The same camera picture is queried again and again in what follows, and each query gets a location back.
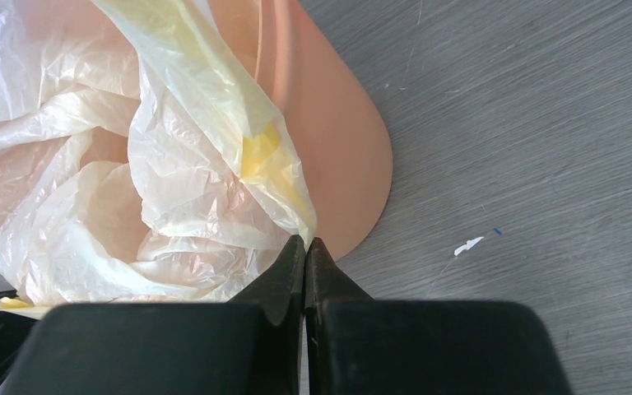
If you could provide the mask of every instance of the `translucent plastic bag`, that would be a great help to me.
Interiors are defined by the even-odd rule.
[[[24,301],[226,300],[314,237],[284,119],[200,8],[0,0],[0,274]]]

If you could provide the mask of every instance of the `crumpled plastic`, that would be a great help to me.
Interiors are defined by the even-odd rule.
[[[0,274],[25,302],[228,300],[314,208],[186,0],[0,0]]]

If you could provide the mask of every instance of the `small debris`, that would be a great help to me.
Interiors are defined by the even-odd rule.
[[[471,249],[474,245],[476,245],[481,240],[483,240],[483,236],[476,237],[473,240],[468,240],[463,246],[461,246],[458,249],[454,250],[454,256],[456,257],[460,253],[463,253],[464,251],[468,251],[469,249]]]

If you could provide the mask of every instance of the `white plastic bag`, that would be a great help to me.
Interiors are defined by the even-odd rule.
[[[284,119],[184,0],[0,0],[0,273],[227,300],[315,215]]]

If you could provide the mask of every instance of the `gray floor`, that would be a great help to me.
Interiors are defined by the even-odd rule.
[[[393,143],[342,268],[379,298],[528,304],[576,393],[632,393],[632,2],[301,1]]]

